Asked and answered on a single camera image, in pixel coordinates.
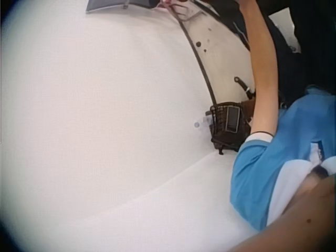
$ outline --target dark clothing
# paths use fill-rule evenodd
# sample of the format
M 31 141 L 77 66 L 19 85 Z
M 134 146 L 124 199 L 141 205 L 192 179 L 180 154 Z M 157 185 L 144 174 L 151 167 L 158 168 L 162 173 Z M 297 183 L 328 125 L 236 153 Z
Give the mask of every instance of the dark clothing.
M 279 92 L 287 106 L 318 86 L 335 94 L 335 13 L 333 0 L 290 0 L 289 9 L 301 53 L 293 53 L 280 30 L 264 15 L 273 38 L 278 61 Z M 249 50 L 243 15 L 233 1 L 211 0 L 220 19 Z

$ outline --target blue t-shirt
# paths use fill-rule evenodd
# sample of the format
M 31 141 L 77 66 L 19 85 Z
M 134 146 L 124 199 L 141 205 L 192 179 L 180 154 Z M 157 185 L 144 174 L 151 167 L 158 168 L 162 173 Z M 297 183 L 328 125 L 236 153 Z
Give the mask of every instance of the blue t-shirt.
M 288 110 L 279 112 L 274 137 L 258 139 L 252 134 L 241 146 L 233 168 L 230 201 L 255 229 L 267 225 L 274 187 L 287 161 L 309 160 L 312 143 L 318 145 L 322 160 L 336 155 L 335 108 L 335 96 L 310 89 Z

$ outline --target mobile phone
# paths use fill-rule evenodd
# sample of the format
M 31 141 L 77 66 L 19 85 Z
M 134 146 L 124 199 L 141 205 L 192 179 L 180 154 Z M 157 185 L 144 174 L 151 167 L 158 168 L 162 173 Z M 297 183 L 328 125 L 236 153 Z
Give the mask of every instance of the mobile phone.
M 238 132 L 240 107 L 227 106 L 225 130 L 232 133 Z

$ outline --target sleeve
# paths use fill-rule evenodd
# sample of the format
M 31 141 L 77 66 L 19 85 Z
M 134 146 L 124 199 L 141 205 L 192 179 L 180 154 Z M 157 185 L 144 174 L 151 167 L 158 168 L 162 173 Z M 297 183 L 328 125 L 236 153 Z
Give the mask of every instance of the sleeve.
M 262 230 L 267 222 L 271 169 L 265 158 L 273 136 L 266 132 L 251 134 L 240 147 L 231 178 L 230 201 L 240 215 L 255 229 Z

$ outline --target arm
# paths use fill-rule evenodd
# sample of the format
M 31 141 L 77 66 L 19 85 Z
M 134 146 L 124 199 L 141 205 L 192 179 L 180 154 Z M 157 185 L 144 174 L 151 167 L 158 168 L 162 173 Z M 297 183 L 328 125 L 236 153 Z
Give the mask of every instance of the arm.
M 278 65 L 275 47 L 255 0 L 240 0 L 250 44 L 256 86 L 256 104 L 251 133 L 276 133 L 278 123 Z
M 321 181 L 262 233 L 230 251 L 335 251 L 335 178 L 333 175 Z M 327 242 L 333 247 L 323 247 Z

